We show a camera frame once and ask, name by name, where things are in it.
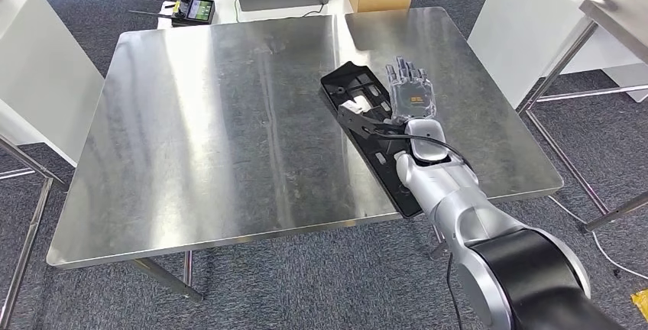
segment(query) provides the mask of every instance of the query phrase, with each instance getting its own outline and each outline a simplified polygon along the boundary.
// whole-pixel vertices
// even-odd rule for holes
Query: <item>white cable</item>
[[[632,270],[630,270],[630,269],[624,267],[623,265],[617,264],[616,261],[610,259],[610,257],[608,256],[608,254],[606,254],[605,251],[603,251],[603,248],[601,247],[601,244],[598,243],[598,239],[596,238],[596,233],[592,232],[591,235],[592,235],[592,237],[594,237],[594,242],[596,242],[596,247],[598,248],[598,250],[599,250],[599,251],[603,254],[603,256],[605,256],[605,258],[606,258],[608,261],[610,261],[610,262],[611,262],[615,267],[618,267],[619,269],[621,269],[621,270],[623,270],[623,271],[627,271],[627,272],[630,273],[630,274],[634,274],[634,275],[638,276],[639,278],[643,278],[643,279],[645,279],[645,280],[648,280],[648,277],[646,277],[645,275],[639,274],[639,273],[636,272],[636,271],[632,271]]]
[[[549,196],[549,199],[551,199],[557,206],[559,206],[562,210],[564,210],[567,214],[572,216],[577,221],[581,222],[582,224],[587,224],[586,221],[584,221],[583,219],[580,219],[576,214],[570,212],[569,209],[565,208],[565,206],[563,204],[561,204],[560,202],[558,202],[558,200],[556,200],[553,196]],[[643,278],[645,280],[648,280],[647,276],[639,274],[636,271],[632,271],[632,270],[624,267],[623,265],[618,264],[616,261],[610,259],[608,254],[606,254],[605,251],[603,250],[603,248],[601,247],[601,244],[598,243],[598,238],[596,237],[596,233],[592,232],[591,235],[592,235],[592,237],[594,237],[594,243],[596,243],[596,247],[598,248],[598,250],[603,254],[603,256],[605,256],[607,261],[610,261],[612,263],[612,265],[614,265],[615,267],[618,267],[619,269],[621,269],[621,270],[623,270],[623,271],[625,271],[627,273],[630,273],[630,274],[638,276],[639,278]]]
[[[571,215],[575,220],[581,222],[584,225],[587,224],[586,221],[580,219],[576,214],[570,212],[569,209],[565,208],[565,206],[563,206],[561,203],[559,203],[558,200],[556,200],[553,196],[549,196],[549,199],[551,199],[554,203],[556,203],[562,210],[565,211],[565,213]]]

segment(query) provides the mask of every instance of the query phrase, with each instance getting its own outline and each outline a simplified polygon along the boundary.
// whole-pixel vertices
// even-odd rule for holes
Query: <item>metal tabletop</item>
[[[320,98],[346,61],[428,70],[493,201],[562,179],[442,8],[139,31],[118,42],[47,262],[72,268],[399,215]]]
[[[648,0],[585,0],[581,11],[648,63]]]

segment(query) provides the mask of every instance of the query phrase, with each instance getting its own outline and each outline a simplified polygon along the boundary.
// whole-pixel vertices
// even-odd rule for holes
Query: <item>black plastic holder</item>
[[[391,120],[389,92],[367,66],[357,66],[352,62],[347,62],[337,70],[325,75],[321,79],[321,83],[326,99],[330,102],[331,112],[336,118],[341,104],[355,101],[357,97],[364,96],[369,102],[371,110],[365,112],[363,116],[378,121]],[[342,127],[342,129],[355,145],[355,149],[360,152],[396,210],[404,218],[412,218],[420,214],[422,210],[419,203],[400,182],[396,172],[394,155],[403,150],[409,150],[409,142],[388,141],[374,136],[365,139],[346,127]]]

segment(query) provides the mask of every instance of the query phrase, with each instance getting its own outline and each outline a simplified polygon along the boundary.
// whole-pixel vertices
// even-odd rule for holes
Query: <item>robotic arm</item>
[[[622,329],[591,303],[585,268],[567,245],[488,201],[470,164],[445,143],[426,73],[400,57],[397,64],[387,66],[390,120],[348,101],[338,121],[365,139],[407,140],[394,154],[398,178],[443,234],[482,322],[491,330]]]

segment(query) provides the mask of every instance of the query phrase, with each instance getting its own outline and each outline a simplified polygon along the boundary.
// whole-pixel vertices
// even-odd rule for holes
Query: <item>gray carpet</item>
[[[49,0],[97,68],[105,74],[123,31],[153,28],[152,18],[126,9],[156,10],[142,0]],[[484,0],[413,0],[445,7],[465,36]],[[552,92],[614,84],[602,72],[559,77]],[[564,146],[603,200],[614,207],[648,189],[648,104],[626,95],[539,105],[536,113]],[[556,196],[583,218],[596,208],[554,158],[565,178]],[[69,179],[72,169],[44,145],[25,146],[35,158]],[[11,161],[0,156],[2,169]],[[0,181],[0,290],[4,293],[40,189],[27,176]],[[206,294],[196,305],[139,273],[129,264],[78,270],[48,267],[44,258],[64,194],[55,190],[34,248],[12,328],[299,328],[454,329],[455,313],[444,281],[447,257],[430,260],[433,238],[422,217],[277,238],[199,251],[195,285]],[[564,240],[588,270],[594,301],[628,329],[648,328],[630,294],[645,280],[621,273],[595,247],[591,236],[547,198],[500,205],[530,225]],[[648,273],[645,212],[601,229],[599,238],[620,263]],[[156,260],[177,275],[181,255]],[[466,329],[483,328],[454,282]]]

